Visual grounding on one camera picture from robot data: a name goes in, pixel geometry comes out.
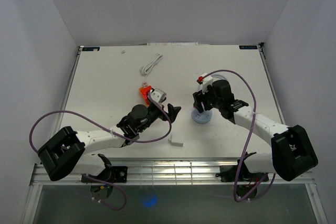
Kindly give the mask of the light blue round socket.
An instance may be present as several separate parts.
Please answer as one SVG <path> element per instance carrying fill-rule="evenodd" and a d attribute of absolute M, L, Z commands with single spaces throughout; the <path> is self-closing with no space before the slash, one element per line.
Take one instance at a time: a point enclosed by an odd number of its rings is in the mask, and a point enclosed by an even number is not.
<path fill-rule="evenodd" d="M 212 111 L 198 112 L 196 109 L 191 111 L 191 118 L 197 124 L 207 124 L 212 119 Z"/>

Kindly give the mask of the white charger adapter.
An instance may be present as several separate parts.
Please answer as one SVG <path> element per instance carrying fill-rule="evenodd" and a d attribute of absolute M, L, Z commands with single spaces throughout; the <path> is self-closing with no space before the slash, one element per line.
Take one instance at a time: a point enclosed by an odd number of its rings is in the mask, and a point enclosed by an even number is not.
<path fill-rule="evenodd" d="M 172 146 L 183 147 L 184 146 L 184 134 L 179 132 L 174 132 L 170 135 L 168 142 Z"/>

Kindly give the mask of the red cube socket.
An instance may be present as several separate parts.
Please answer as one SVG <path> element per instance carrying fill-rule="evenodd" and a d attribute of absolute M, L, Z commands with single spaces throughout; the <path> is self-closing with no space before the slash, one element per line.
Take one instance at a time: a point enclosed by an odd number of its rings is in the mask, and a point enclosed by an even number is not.
<path fill-rule="evenodd" d="M 139 93 L 140 93 L 141 97 L 143 98 L 143 100 L 145 101 L 146 105 L 150 104 L 150 100 L 148 98 L 148 93 L 150 93 L 151 90 L 152 90 L 151 86 L 146 86 L 146 87 L 140 87 L 139 88 Z"/>

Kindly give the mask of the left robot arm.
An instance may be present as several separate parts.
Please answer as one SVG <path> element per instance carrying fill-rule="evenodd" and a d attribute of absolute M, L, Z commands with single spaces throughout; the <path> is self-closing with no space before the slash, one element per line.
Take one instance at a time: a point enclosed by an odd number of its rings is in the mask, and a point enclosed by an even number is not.
<path fill-rule="evenodd" d="M 155 102 L 149 106 L 137 104 L 117 125 L 106 128 L 98 124 L 96 131 L 75 131 L 65 126 L 35 152 L 52 181 L 79 173 L 105 182 L 111 177 L 112 165 L 100 150 L 141 143 L 140 133 L 157 119 L 172 124 L 181 107 L 168 104 L 167 108 L 164 111 Z"/>

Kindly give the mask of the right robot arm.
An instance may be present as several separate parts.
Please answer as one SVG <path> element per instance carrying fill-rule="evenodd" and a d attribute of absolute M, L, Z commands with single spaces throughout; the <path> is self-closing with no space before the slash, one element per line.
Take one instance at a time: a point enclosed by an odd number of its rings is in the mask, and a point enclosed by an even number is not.
<path fill-rule="evenodd" d="M 274 173 L 291 181 L 317 166 L 318 158 L 302 126 L 287 126 L 256 113 L 248 103 L 235 99 L 227 80 L 199 77 L 197 82 L 201 88 L 193 98 L 199 113 L 217 109 L 224 119 L 250 130 L 270 146 L 269 153 L 243 152 L 236 168 L 240 179 Z"/>

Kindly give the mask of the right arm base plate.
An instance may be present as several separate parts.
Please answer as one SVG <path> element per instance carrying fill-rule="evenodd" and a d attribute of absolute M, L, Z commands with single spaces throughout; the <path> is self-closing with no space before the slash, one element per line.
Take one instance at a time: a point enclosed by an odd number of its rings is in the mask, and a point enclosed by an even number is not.
<path fill-rule="evenodd" d="M 220 178 L 221 182 L 234 182 L 237 169 L 238 165 L 220 166 L 219 173 L 216 173 L 215 177 Z M 250 173 L 247 167 L 243 165 L 238 176 L 238 182 L 256 182 L 264 175 L 265 173 Z"/>

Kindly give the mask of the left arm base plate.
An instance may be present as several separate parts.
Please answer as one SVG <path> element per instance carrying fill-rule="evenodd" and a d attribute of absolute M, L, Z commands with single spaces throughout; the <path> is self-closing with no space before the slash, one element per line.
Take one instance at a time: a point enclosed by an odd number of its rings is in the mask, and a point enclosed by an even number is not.
<path fill-rule="evenodd" d="M 85 172 L 91 178 L 111 183 L 125 183 L 127 181 L 128 167 L 127 166 L 98 166 L 90 168 Z"/>

